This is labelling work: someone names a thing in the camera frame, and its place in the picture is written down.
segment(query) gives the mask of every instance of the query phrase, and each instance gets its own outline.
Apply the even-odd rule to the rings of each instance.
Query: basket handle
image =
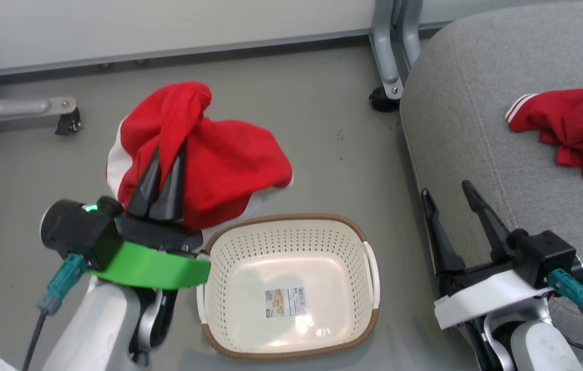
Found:
[[[199,284],[195,288],[195,301],[198,305],[198,316],[200,322],[204,325],[207,323],[207,314],[204,312],[204,284]]]
[[[379,278],[379,266],[376,264],[376,257],[374,250],[369,246],[369,242],[363,241],[367,258],[369,258],[369,268],[372,274],[372,285],[374,286],[374,309],[379,309],[379,302],[381,301],[381,279]]]

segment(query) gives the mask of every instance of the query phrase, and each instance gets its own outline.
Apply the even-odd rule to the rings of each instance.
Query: teal connector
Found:
[[[63,265],[47,285],[47,294],[38,303],[38,309],[49,315],[56,314],[67,293],[79,282],[81,276],[87,270],[88,266],[80,255],[68,255]]]
[[[550,272],[548,284],[555,293],[569,298],[583,314],[583,286],[562,268]]]

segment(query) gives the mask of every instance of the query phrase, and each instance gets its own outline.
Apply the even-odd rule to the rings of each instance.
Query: perforated basket wall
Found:
[[[364,233],[346,218],[328,214],[292,214],[256,218],[214,235],[207,244],[212,270],[204,289],[207,323],[203,330],[214,348],[233,358],[289,359],[355,347],[370,335],[378,317]],[[253,353],[230,338],[226,293],[231,270],[242,259],[317,251],[334,255],[347,269],[353,321],[344,343],[283,353]]]

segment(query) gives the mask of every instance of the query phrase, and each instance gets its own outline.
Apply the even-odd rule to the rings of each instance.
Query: barcode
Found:
[[[298,303],[301,308],[305,308],[305,289],[303,287],[298,288]]]

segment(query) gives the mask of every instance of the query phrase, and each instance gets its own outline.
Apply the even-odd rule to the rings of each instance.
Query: dark red garment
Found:
[[[539,140],[559,145],[557,163],[582,167],[583,89],[527,94],[506,114],[513,131],[539,130]]]
[[[252,214],[272,194],[292,184],[287,156],[270,131],[238,120],[212,121],[200,82],[167,85],[152,93],[117,130],[106,178],[122,204],[159,148],[163,187],[186,140],[184,226],[211,228]]]

